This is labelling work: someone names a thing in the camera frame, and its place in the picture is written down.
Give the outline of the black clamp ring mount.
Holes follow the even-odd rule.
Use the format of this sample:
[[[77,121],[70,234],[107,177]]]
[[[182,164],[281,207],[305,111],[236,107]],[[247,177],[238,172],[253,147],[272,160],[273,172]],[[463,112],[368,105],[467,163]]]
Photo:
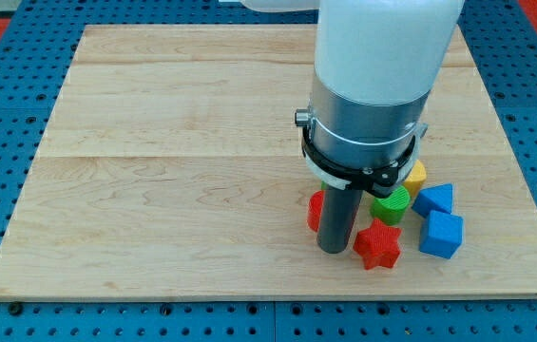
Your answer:
[[[354,169],[337,164],[322,155],[311,143],[313,117],[309,108],[295,111],[295,124],[301,128],[301,149],[308,168],[318,178],[337,190],[361,190],[384,199],[401,186],[411,174],[418,158],[421,139],[428,125],[420,123],[412,130],[412,140],[404,152],[394,161],[379,168]]]

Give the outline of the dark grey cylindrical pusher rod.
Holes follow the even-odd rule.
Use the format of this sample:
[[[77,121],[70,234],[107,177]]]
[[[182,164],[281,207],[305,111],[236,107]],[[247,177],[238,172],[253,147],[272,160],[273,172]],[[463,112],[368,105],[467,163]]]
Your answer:
[[[327,186],[316,239],[321,250],[338,254],[347,248],[362,195],[362,190],[340,190]]]

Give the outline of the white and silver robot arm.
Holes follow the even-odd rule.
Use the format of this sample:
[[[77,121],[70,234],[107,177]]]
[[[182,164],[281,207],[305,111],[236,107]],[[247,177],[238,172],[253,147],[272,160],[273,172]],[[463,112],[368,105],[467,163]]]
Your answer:
[[[346,249],[363,193],[386,198],[409,176],[419,121],[463,0],[239,0],[258,12],[316,10],[309,103],[295,113],[308,168],[327,185],[317,244]]]

